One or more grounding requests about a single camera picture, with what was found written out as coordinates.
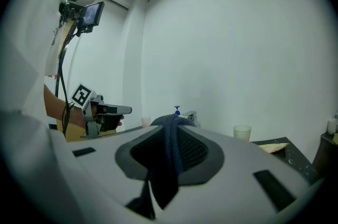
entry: plastic cup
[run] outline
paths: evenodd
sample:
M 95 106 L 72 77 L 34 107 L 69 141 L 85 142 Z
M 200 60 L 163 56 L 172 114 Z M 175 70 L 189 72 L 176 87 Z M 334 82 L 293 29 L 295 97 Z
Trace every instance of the plastic cup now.
M 233 127 L 233 137 L 249 141 L 251 135 L 251 126 L 249 125 L 236 125 Z
M 151 124 L 151 118 L 150 117 L 142 117 L 141 121 L 142 121 L 142 127 L 143 128 L 150 127 L 150 124 Z

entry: white cup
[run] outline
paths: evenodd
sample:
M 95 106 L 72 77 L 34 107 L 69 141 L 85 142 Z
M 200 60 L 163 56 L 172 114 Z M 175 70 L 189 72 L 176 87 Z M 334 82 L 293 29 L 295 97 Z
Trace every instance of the white cup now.
M 236 125 L 233 127 L 233 137 L 249 141 L 251 135 L 251 126 L 249 125 Z
M 338 129 L 338 119 L 330 119 L 327 122 L 327 132 L 333 135 Z
M 150 124 L 151 124 L 151 118 L 150 117 L 142 117 L 141 121 L 142 121 L 142 127 L 143 128 L 150 127 Z

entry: black cable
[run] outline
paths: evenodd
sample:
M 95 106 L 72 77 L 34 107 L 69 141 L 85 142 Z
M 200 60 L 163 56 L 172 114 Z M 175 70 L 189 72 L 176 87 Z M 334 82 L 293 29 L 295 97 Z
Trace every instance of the black cable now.
M 65 136 L 65 133 L 67 131 L 69 119 L 70 119 L 70 109 L 71 107 L 69 106 L 68 103 L 68 98 L 67 98 L 67 92 L 65 89 L 65 84 L 63 80 L 63 72 L 62 72 L 62 64 L 63 64 L 63 58 L 62 58 L 62 52 L 64 48 L 69 44 L 69 42 L 75 37 L 76 34 L 73 34 L 72 36 L 68 37 L 68 39 L 65 41 L 64 45 L 62 46 L 59 54 L 59 69 L 58 69 L 58 74 L 60 76 L 61 84 L 62 84 L 62 89 L 64 93 L 64 98 L 65 98 L 65 108 L 62 113 L 62 132 Z

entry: blue fabric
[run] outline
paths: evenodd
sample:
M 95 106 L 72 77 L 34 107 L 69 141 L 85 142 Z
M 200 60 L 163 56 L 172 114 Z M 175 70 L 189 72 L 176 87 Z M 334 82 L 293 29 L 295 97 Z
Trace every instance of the blue fabric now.
M 168 168 L 171 170 L 172 167 L 174 167 L 176 174 L 180 175 L 182 172 L 184 172 L 184 170 L 177 137 L 177 127 L 178 125 L 195 126 L 195 124 L 188 119 L 179 117 L 177 114 L 171 114 L 154 120 L 152 125 L 163 126 L 165 158 Z

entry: small monitor screen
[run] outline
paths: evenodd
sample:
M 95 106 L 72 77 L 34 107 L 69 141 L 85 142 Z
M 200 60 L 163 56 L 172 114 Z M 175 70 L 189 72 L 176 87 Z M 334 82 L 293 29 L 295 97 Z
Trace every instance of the small monitor screen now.
M 88 6 L 83 16 L 82 26 L 87 26 L 94 23 L 98 8 L 98 3 Z

